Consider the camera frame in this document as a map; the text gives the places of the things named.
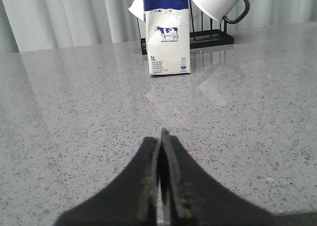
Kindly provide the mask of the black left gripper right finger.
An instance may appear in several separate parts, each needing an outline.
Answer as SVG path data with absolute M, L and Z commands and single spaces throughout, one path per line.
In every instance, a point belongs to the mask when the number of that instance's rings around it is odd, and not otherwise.
M 226 189 L 163 129 L 160 141 L 163 216 L 172 226 L 315 226 L 316 212 L 273 214 Z

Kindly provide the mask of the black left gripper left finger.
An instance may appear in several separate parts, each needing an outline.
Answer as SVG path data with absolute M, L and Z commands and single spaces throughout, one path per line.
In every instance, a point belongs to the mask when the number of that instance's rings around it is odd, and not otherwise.
M 56 226 L 155 226 L 159 141 L 145 137 L 126 168 L 102 191 L 63 213 Z

